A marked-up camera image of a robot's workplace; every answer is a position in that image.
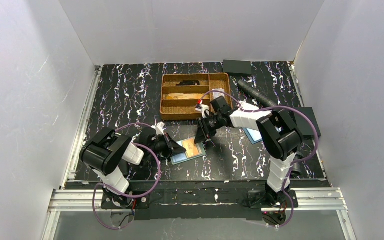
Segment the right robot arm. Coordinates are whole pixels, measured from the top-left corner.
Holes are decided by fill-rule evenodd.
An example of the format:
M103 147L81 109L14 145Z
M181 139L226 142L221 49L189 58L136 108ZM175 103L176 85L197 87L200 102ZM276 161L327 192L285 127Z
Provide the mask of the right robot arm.
M258 131L270 155L268 191L286 192L290 185L289 171L304 137L285 109L261 110L244 101L231 107L223 96L212 100L210 105L199 100L195 109L202 115L198 119L196 144L214 137L223 127Z

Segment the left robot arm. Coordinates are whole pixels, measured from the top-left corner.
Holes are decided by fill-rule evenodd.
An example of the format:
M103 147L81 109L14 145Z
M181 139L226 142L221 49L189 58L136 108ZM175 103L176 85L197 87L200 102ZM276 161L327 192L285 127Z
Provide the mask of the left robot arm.
M124 163L139 166L146 157L144 151L156 160L158 155L169 158L187 152L164 131L164 123L141 125L136 141L105 127L86 142L79 154L79 160L100 177L103 187L117 196L127 197L130 187L123 173Z

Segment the orange VIP credit card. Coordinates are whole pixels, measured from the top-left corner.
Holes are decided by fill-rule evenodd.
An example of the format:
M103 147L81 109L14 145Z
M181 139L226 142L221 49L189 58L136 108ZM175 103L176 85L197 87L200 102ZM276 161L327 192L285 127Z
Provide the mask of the orange VIP credit card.
M200 145L198 143L194 143L194 138L182 140L181 145L186 149L185 155L188 159L198 157L203 153L203 150Z

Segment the green card holder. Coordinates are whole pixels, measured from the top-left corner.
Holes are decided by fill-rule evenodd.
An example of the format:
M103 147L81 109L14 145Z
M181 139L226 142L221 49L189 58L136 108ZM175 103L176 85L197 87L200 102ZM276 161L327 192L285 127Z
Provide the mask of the green card holder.
M186 149L186 152L172 156L170 159L173 165L178 165L206 155L203 143L195 143L193 137L177 141L176 143Z

